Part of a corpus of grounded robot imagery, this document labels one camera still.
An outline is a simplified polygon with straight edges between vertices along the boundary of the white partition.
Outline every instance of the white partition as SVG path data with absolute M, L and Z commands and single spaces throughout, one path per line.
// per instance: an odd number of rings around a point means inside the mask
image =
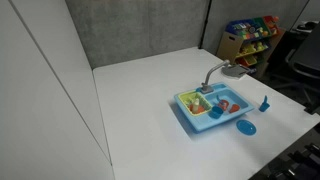
M 110 159 L 92 70 L 64 0 L 12 0 Z
M 0 179 L 113 180 L 103 151 L 8 1 L 0 1 Z

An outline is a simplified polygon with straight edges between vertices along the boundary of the office chair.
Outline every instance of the office chair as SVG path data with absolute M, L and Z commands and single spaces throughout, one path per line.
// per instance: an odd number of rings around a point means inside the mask
M 320 25 L 318 25 L 312 33 L 304 40 L 300 47 L 291 50 L 285 58 L 289 68 L 303 78 L 288 78 L 283 75 L 271 74 L 271 78 L 276 78 L 287 83 L 273 86 L 274 89 L 298 88 L 304 93 L 308 104 L 312 104 L 312 100 L 308 91 L 320 94 Z M 306 79 L 313 79 L 313 85 L 308 85 Z

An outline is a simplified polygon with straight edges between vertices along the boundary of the shelf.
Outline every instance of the shelf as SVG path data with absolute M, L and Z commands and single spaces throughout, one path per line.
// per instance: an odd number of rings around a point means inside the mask
M 265 51 L 267 49 L 269 49 L 269 48 L 265 48 L 265 49 L 260 50 L 260 51 L 250 52 L 250 53 L 247 53 L 247 54 L 241 54 L 241 55 L 236 56 L 236 59 L 241 58 L 241 57 L 245 57 L 245 56 L 248 56 L 248 55 L 253 55 L 253 54 L 256 54 L 256 53 L 259 53 L 259 52 L 263 52 L 263 51 Z

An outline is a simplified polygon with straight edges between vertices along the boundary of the blue toy sink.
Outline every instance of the blue toy sink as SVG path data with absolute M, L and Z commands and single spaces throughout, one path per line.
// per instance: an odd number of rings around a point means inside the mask
M 202 132 L 206 129 L 229 121 L 231 119 L 237 118 L 254 109 L 251 103 L 249 103 L 246 99 L 244 99 L 240 94 L 231 89 L 225 83 L 215 83 L 212 84 L 211 87 L 214 91 L 208 94 L 202 94 L 197 89 L 195 89 L 174 96 L 177 104 L 187 117 L 196 133 Z M 228 101 L 229 106 L 220 118 L 214 119 L 209 116 L 209 114 L 211 113 L 211 108 L 218 105 L 219 103 L 217 96 L 219 96 L 220 100 Z M 200 99 L 200 105 L 204 107 L 204 111 L 201 113 L 193 114 L 189 108 L 195 98 Z M 236 112 L 229 113 L 229 110 L 233 104 L 239 105 L 240 109 Z

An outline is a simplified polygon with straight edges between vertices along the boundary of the white table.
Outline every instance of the white table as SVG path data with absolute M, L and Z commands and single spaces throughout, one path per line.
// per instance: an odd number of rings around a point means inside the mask
M 249 76 L 216 71 L 209 84 L 223 81 L 256 106 L 240 119 L 257 133 L 241 134 L 235 119 L 193 134 L 173 96 L 199 87 L 220 62 L 190 48 L 94 70 L 116 180 L 248 179 L 319 122 Z M 261 113 L 265 95 L 271 107 Z

